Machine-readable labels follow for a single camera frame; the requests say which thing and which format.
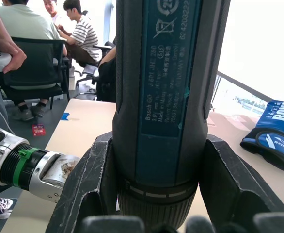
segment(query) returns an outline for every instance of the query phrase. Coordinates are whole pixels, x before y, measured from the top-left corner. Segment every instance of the blue glove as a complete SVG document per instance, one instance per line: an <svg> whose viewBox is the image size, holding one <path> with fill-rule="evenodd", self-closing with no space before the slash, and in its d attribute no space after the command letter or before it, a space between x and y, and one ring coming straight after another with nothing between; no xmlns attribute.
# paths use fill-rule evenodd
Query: blue glove
<svg viewBox="0 0 284 233"><path fill-rule="evenodd" d="M271 101L256 127L240 145L284 170L284 102Z"/></svg>

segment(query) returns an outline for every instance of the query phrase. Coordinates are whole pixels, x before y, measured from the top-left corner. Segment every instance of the green ring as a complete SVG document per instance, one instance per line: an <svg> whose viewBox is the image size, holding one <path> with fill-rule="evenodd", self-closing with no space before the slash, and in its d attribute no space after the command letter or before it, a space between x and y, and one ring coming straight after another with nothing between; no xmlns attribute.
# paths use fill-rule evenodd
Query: green ring
<svg viewBox="0 0 284 233"><path fill-rule="evenodd" d="M30 150L20 150L19 156L20 156L20 160L15 168L14 171L14 175L13 175L13 185L15 187L19 187L19 176L20 173L26 163L27 160L30 159L30 157L32 156L33 153L35 153L36 151L38 151L39 149L37 148L31 148Z"/></svg>

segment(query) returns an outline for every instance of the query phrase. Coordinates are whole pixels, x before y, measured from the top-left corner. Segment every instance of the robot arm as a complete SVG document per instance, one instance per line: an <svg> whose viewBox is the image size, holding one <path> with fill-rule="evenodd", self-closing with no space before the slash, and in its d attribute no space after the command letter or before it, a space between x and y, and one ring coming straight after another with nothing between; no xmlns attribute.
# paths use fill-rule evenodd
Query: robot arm
<svg viewBox="0 0 284 233"><path fill-rule="evenodd" d="M57 203L79 158L37 149L0 129L0 186L14 186Z"/></svg>

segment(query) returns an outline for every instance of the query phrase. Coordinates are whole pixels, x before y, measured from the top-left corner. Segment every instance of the red card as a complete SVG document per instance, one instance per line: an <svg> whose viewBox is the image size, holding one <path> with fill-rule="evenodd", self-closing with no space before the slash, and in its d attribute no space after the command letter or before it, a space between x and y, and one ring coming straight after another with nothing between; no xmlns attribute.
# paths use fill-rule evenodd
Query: red card
<svg viewBox="0 0 284 233"><path fill-rule="evenodd" d="M32 131L34 136L46 135L46 130L44 128L44 125L32 125Z"/></svg>

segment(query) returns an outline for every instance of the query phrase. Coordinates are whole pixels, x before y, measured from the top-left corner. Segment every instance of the desk surface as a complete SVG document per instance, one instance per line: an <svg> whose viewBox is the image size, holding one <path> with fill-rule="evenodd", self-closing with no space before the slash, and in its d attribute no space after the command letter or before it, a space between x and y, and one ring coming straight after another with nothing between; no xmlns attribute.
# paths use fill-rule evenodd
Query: desk surface
<svg viewBox="0 0 284 233"><path fill-rule="evenodd" d="M60 121L46 149L82 157L98 135L112 130L115 104L72 99L66 109L69 121ZM261 156L246 152L239 143L255 127L258 118L223 116L210 113L209 133L228 142L231 148L255 168L284 203L284 171L268 164ZM2 233L43 233L55 204L23 191ZM189 216L207 217L197 191Z"/></svg>

